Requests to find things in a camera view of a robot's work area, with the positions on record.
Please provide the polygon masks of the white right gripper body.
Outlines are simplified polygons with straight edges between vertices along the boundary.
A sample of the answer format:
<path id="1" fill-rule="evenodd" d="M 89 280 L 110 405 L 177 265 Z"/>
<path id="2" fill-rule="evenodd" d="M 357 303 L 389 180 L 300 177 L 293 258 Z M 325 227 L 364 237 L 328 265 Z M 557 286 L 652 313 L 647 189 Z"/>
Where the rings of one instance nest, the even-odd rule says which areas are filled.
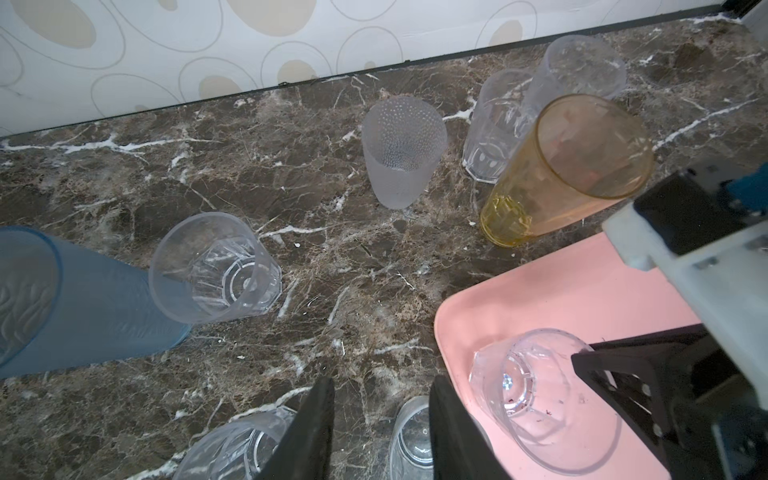
<path id="1" fill-rule="evenodd" d="M 698 323 L 595 344 L 576 375 L 674 479 L 767 475 L 767 170 L 678 171 L 607 219 L 623 262 L 660 270 Z"/>

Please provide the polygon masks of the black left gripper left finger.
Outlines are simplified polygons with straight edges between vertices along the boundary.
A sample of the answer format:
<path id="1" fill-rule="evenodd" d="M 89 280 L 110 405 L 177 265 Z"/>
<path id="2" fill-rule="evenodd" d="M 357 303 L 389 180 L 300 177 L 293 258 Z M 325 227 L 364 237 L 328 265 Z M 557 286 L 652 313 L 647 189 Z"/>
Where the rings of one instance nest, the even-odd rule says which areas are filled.
<path id="1" fill-rule="evenodd" d="M 335 387 L 319 378 L 277 449 L 256 479 L 328 479 L 335 420 Z"/>

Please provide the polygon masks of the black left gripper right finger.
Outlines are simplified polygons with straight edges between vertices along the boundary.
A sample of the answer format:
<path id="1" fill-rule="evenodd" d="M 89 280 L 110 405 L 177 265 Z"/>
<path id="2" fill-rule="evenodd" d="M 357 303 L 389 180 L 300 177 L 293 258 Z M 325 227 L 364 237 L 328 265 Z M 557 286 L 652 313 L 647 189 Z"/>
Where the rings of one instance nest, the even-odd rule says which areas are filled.
<path id="1" fill-rule="evenodd" d="M 434 378 L 429 394 L 434 479 L 509 479 L 450 380 Z"/>

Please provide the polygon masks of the clear small round glass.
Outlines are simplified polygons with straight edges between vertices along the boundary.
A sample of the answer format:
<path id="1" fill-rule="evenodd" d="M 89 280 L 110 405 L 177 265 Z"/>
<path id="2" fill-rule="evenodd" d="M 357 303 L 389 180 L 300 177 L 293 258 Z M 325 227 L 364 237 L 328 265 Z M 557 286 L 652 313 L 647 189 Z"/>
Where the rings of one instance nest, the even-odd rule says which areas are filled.
<path id="1" fill-rule="evenodd" d="M 389 451 L 391 480 L 432 480 L 429 398 L 416 396 L 399 410 Z"/>

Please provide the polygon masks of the clear ribbed small glass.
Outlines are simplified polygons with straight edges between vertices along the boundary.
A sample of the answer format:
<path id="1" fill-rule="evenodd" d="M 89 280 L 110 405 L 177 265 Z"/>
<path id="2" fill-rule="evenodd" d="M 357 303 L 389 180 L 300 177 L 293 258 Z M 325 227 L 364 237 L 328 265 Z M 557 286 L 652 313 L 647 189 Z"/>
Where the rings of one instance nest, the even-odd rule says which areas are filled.
<path id="1" fill-rule="evenodd" d="M 174 479 L 255 479 L 297 412 L 281 406 L 220 426 L 192 446 Z"/>

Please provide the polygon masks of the pink plastic tray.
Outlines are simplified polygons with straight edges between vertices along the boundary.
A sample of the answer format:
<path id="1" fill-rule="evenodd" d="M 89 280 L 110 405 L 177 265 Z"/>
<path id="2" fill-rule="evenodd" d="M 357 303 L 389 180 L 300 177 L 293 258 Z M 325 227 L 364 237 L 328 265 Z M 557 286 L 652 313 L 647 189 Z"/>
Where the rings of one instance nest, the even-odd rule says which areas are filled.
<path id="1" fill-rule="evenodd" d="M 458 396 L 507 473 L 554 479 L 475 404 L 469 384 L 475 352 L 539 328 L 593 344 L 698 321 L 660 270 L 625 265 L 607 236 L 597 234 L 449 297 L 437 310 L 434 334 Z"/>

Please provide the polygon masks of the clear wide faceted tumbler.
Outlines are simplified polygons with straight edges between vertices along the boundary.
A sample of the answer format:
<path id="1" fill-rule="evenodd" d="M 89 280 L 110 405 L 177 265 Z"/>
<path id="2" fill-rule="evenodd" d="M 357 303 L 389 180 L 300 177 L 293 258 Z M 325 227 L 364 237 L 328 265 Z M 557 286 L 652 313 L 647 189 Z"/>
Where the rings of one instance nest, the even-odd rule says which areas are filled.
<path id="1" fill-rule="evenodd" d="M 155 250 L 148 274 L 157 307 L 186 324 L 265 314 L 282 293 L 282 271 L 251 228 L 222 212 L 193 215 Z"/>

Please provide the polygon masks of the clear faceted short tumbler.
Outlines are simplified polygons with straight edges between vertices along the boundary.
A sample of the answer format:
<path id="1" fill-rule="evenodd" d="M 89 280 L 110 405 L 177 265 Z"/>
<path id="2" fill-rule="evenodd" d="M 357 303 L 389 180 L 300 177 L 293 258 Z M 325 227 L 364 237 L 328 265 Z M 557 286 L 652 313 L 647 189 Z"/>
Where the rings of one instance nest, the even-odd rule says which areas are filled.
<path id="1" fill-rule="evenodd" d="M 536 116 L 551 101 L 570 94 L 613 99 L 624 90 L 627 78 L 625 62 L 604 41 L 584 35 L 563 36 L 547 48 L 523 105 Z"/>

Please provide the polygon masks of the yellow translucent tall glass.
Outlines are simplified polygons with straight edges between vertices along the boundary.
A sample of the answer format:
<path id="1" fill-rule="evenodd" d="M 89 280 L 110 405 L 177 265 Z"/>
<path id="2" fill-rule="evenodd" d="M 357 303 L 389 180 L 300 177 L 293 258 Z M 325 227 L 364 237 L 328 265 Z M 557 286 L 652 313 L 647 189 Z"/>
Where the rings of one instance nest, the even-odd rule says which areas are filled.
<path id="1" fill-rule="evenodd" d="M 493 244 L 516 246 L 636 194 L 654 165 L 639 118 L 593 95 L 557 98 L 497 181 L 479 225 Z"/>

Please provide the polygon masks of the blue translucent tall cup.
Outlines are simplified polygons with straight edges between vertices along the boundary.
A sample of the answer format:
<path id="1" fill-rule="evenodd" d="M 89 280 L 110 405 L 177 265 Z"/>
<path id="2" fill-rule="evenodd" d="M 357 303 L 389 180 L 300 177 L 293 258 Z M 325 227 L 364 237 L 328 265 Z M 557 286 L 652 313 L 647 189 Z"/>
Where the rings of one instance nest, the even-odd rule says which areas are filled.
<path id="1" fill-rule="evenodd" d="M 156 306 L 146 271 L 28 227 L 2 228 L 3 378 L 156 354 L 190 329 Z"/>

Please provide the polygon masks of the frosted dotted tumbler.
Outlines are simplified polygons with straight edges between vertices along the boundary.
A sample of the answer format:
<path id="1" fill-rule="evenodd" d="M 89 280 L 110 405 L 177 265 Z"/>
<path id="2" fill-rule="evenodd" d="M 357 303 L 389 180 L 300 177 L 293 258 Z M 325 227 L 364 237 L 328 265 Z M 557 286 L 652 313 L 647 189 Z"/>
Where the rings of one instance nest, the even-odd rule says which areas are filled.
<path id="1" fill-rule="evenodd" d="M 361 133 L 366 171 L 376 198 L 393 210 L 412 205 L 448 146 L 441 115 L 419 98 L 395 96 L 368 111 Z"/>

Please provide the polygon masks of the clear tall faceted glass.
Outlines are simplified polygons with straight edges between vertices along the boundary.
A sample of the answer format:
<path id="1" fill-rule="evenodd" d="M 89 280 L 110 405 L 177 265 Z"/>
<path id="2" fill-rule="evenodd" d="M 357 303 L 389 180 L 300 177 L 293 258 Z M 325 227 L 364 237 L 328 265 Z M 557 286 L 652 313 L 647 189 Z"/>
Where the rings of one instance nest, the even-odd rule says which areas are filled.
<path id="1" fill-rule="evenodd" d="M 534 75 L 504 69 L 482 85 L 463 147 L 462 165 L 475 180 L 495 184 L 534 123 L 525 96 Z"/>

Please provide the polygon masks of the black corner frame post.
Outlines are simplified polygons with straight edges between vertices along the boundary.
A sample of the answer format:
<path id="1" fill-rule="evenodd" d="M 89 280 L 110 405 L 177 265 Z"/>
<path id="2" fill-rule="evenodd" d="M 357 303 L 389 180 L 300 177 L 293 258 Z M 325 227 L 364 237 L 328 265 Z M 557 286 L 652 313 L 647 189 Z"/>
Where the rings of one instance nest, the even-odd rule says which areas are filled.
<path id="1" fill-rule="evenodd" d="M 743 18 L 761 2 L 762 0 L 725 0 L 722 2 L 722 9 L 735 18 Z"/>

